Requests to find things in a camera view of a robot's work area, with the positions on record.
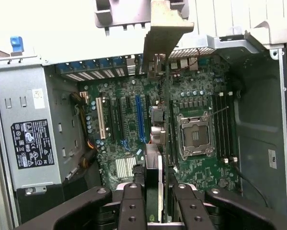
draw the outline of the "white pci slot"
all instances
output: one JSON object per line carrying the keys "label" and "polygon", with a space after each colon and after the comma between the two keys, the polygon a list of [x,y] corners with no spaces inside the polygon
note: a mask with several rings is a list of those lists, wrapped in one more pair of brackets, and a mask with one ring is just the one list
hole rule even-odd
{"label": "white pci slot", "polygon": [[102,99],[100,97],[96,98],[96,108],[97,108],[97,116],[99,118],[101,139],[105,139],[106,133],[105,133],[105,124],[104,124],[104,115],[103,115],[103,104],[102,104]]}

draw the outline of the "circuit board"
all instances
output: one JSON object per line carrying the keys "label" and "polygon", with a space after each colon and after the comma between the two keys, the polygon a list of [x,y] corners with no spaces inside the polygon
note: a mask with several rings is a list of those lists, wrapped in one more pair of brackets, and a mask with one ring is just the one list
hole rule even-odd
{"label": "circuit board", "polygon": [[[197,70],[170,72],[169,162],[178,182],[194,184],[199,191],[218,186],[235,190],[238,183],[233,169],[220,160],[236,153],[228,70],[225,61],[208,57],[199,60]],[[146,75],[85,81],[80,85],[80,91],[88,94],[87,129],[99,151],[97,161],[103,186],[115,190],[119,183],[131,182],[132,165],[144,164],[144,146],[150,141],[150,109],[162,103],[162,90],[163,82],[149,81]],[[105,133],[100,130],[100,106]],[[206,114],[210,118],[213,152],[183,156],[178,116]]]}

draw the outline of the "motherboard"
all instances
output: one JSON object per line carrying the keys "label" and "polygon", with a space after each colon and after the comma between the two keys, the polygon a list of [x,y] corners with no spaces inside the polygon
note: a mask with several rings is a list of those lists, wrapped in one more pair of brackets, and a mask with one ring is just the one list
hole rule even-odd
{"label": "motherboard", "polygon": [[154,133],[161,131],[157,123],[164,121],[164,111],[159,105],[168,90],[166,166],[174,169],[178,182],[194,184],[199,191],[218,186],[238,190],[238,177],[228,164],[237,147],[228,71],[224,60],[205,57],[195,70],[172,69],[169,86],[146,75],[83,82],[86,127],[98,149],[103,186],[115,190],[119,183],[131,182],[133,166],[144,164],[145,145],[160,138]]}

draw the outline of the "power supply label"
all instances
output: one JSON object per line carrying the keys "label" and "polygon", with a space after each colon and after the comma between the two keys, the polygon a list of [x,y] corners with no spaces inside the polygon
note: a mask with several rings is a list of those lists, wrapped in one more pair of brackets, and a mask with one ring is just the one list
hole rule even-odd
{"label": "power supply label", "polygon": [[18,169],[54,164],[47,119],[14,123],[11,133]]}

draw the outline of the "blue latch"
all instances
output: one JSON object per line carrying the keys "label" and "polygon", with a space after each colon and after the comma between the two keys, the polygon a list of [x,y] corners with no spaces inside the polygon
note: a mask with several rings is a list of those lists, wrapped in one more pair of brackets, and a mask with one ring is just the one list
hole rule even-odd
{"label": "blue latch", "polygon": [[24,51],[22,37],[12,36],[12,37],[10,37],[10,43],[11,43],[13,52],[23,52]]}

